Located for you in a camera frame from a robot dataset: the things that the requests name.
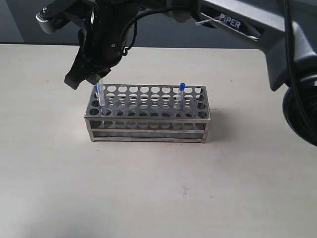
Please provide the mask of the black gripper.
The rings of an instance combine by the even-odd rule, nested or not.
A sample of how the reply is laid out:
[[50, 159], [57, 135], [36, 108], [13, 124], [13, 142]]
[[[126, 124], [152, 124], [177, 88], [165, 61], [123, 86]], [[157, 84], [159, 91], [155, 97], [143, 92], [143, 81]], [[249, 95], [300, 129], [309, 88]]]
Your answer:
[[138, 12], [139, 5], [131, 0], [95, 1], [83, 27], [81, 54], [76, 55], [64, 83], [76, 90], [85, 80], [95, 85], [107, 76], [122, 58], [124, 28]]

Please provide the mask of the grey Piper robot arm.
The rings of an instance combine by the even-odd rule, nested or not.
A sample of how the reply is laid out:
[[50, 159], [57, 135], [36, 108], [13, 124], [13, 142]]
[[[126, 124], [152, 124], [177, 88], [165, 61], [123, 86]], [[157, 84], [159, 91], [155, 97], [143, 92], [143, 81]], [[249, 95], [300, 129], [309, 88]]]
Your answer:
[[288, 87], [282, 104], [287, 123], [316, 145], [317, 8], [297, 0], [98, 0], [79, 32], [65, 83], [76, 89], [106, 76], [126, 54], [131, 27], [157, 13], [222, 29], [262, 51], [271, 90]]

